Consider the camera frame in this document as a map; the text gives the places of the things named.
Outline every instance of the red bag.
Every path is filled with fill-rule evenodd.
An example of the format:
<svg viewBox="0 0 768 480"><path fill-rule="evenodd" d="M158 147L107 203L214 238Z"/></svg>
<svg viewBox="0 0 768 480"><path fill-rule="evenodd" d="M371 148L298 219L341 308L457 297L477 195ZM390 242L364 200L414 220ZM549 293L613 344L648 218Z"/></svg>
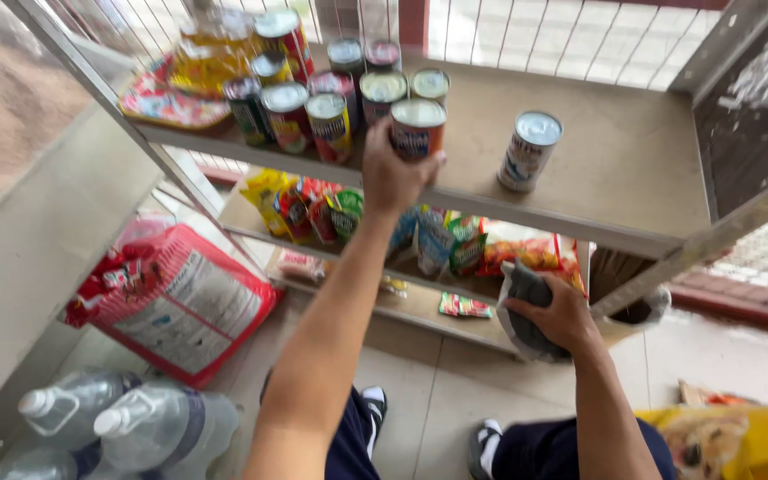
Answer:
<svg viewBox="0 0 768 480"><path fill-rule="evenodd" d="M283 290L251 274L186 224L112 251L68 304L144 360L202 388L254 333Z"/></svg>

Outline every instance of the bottle cap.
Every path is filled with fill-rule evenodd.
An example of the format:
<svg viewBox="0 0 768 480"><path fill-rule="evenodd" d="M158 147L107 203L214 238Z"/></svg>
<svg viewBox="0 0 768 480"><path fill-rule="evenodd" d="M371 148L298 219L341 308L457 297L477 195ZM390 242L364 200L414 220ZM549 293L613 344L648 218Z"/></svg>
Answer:
<svg viewBox="0 0 768 480"><path fill-rule="evenodd" d="M123 434L123 427L128 423L128 411L110 408L96 416L94 433L104 437L120 436Z"/></svg>
<svg viewBox="0 0 768 480"><path fill-rule="evenodd" d="M52 410L52 405L56 402L56 395L48 388L32 390L20 399L17 404L17 410L26 417L43 417Z"/></svg>

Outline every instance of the green can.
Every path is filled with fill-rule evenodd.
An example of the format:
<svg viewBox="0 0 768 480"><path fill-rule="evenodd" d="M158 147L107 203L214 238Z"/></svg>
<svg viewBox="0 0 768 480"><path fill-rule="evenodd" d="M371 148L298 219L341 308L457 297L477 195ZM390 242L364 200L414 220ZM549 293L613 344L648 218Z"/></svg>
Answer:
<svg viewBox="0 0 768 480"><path fill-rule="evenodd" d="M250 146L272 144L275 135L260 100L262 86L256 79L240 77L224 82L224 98L236 118L245 143Z"/></svg>

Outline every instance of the white label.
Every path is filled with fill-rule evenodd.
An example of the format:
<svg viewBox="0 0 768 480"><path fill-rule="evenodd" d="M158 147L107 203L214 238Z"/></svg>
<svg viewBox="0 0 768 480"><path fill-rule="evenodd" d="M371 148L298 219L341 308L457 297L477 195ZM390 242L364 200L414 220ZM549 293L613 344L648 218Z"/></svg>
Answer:
<svg viewBox="0 0 768 480"><path fill-rule="evenodd" d="M240 335L260 311L262 299L193 250L165 294L221 332Z"/></svg>
<svg viewBox="0 0 768 480"><path fill-rule="evenodd" d="M190 374L214 362L230 344L229 339L164 297L149 302L114 328Z"/></svg>

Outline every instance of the left hand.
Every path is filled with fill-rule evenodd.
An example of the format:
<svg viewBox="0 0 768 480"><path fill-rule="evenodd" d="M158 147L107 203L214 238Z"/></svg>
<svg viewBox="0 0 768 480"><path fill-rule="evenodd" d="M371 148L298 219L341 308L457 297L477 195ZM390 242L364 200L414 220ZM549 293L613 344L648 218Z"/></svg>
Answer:
<svg viewBox="0 0 768 480"><path fill-rule="evenodd" d="M398 217L416 203L426 185L434 183L446 162L439 151L420 161L404 161L390 145L392 118L378 121L366 135L364 150L364 217Z"/></svg>

